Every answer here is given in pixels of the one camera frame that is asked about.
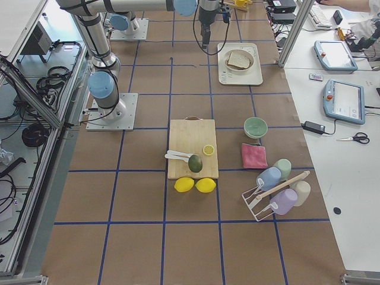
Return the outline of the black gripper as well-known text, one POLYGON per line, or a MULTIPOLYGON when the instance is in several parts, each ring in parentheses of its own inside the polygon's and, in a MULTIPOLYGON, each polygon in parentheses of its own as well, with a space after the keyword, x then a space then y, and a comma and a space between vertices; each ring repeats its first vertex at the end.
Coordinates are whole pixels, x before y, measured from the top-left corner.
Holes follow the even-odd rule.
POLYGON ((216 15, 221 14, 223 22, 229 24, 230 22, 230 8, 225 4, 199 4, 198 6, 198 19, 201 24, 201 37, 202 37, 202 48, 207 48, 208 46, 208 32, 210 26, 216 20, 216 15))

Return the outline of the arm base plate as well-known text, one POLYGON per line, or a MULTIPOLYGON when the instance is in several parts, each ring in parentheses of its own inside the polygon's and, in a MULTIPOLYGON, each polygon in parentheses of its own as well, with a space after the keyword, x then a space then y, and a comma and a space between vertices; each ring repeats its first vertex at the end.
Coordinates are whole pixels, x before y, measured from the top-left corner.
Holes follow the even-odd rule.
POLYGON ((132 131, 134 129, 135 114, 137 109, 137 93, 121 93, 119 103, 112 113, 106 116, 111 109, 99 109, 95 100, 92 102, 94 112, 89 113, 88 119, 85 119, 87 131, 132 131))
POLYGON ((138 23, 140 24, 140 28, 137 30, 136 33, 127 35, 119 30, 115 30, 111 26, 110 39, 113 41, 127 41, 127 42, 145 40, 147 38, 149 19, 148 18, 136 18, 136 19, 138 20, 138 23))

